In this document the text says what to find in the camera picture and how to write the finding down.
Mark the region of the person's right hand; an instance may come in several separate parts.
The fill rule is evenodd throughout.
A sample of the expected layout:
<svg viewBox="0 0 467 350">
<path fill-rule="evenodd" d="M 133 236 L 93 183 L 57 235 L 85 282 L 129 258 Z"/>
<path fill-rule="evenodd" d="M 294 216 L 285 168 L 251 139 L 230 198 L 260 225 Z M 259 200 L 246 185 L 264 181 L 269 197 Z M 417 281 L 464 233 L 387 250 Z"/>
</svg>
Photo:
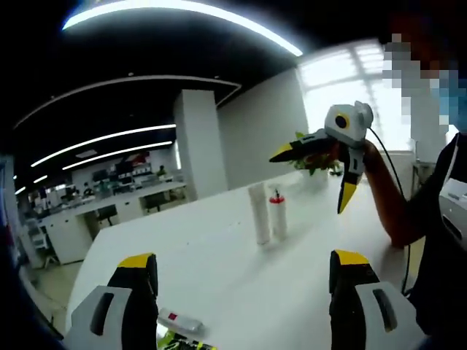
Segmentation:
<svg viewBox="0 0 467 350">
<path fill-rule="evenodd" d="M 331 146 L 310 155 L 307 160 L 310 163 L 333 163 L 341 160 L 340 143 L 334 143 Z"/>
</svg>

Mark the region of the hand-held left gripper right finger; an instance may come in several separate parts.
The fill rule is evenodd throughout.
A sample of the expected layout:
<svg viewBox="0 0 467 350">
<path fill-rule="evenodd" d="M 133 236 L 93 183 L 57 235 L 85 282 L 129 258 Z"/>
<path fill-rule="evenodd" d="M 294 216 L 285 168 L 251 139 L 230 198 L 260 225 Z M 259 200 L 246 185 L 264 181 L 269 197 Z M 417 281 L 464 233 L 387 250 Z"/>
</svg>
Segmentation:
<svg viewBox="0 0 467 350">
<path fill-rule="evenodd" d="M 363 255 L 331 252 L 329 292 L 332 349 L 419 348 L 414 306 Z"/>
</svg>

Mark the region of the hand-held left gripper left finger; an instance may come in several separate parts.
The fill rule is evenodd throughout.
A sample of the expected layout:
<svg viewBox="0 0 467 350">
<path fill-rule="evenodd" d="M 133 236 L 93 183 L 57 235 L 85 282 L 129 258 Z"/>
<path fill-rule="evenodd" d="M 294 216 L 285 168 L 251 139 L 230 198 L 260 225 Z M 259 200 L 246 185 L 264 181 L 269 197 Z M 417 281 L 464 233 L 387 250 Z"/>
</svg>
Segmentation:
<svg viewBox="0 0 467 350">
<path fill-rule="evenodd" d="M 158 266 L 153 253 L 125 258 L 72 312 L 71 349 L 156 349 Z"/>
</svg>

